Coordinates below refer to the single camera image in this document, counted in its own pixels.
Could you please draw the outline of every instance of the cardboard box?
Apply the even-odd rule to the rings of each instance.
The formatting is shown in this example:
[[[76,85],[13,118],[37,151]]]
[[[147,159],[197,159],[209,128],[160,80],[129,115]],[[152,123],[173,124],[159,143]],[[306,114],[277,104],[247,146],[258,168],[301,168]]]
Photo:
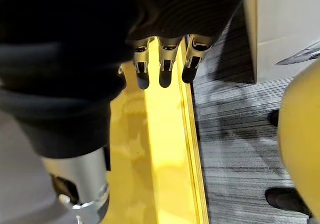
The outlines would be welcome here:
[[[255,78],[296,76],[320,57],[320,0],[245,0]]]

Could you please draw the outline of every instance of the gray carpet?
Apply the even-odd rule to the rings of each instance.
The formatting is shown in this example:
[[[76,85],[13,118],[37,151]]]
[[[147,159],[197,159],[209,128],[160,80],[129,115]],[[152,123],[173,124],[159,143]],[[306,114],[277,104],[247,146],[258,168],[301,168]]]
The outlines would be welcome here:
[[[243,10],[200,65],[194,108],[212,224],[305,224],[270,207],[269,187],[293,186],[281,165],[277,129],[267,120],[291,79],[253,84]]]

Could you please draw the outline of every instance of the robotic hand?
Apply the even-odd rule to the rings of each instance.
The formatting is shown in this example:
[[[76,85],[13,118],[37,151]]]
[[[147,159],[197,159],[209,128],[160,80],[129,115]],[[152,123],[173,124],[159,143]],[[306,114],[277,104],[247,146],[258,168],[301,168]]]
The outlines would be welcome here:
[[[182,79],[192,82],[241,1],[0,0],[0,108],[15,117],[79,222],[98,224],[108,210],[110,101],[126,85],[121,63],[133,59],[146,89],[157,37],[159,84],[168,87],[190,34]]]

